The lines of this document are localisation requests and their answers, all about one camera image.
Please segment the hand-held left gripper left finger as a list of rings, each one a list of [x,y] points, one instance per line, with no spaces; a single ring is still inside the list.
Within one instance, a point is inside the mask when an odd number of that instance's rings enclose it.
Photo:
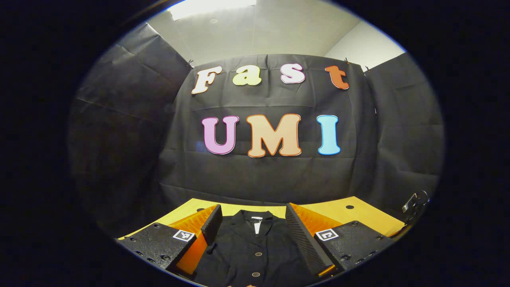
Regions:
[[[172,224],[149,224],[117,242],[168,272],[193,277],[222,220],[222,207],[216,204]]]

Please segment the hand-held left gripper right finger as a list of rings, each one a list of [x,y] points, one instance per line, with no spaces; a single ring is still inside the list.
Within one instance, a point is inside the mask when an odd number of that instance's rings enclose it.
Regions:
[[[288,203],[285,219],[308,270],[317,277],[362,265],[390,247],[399,231],[399,220],[368,203]]]

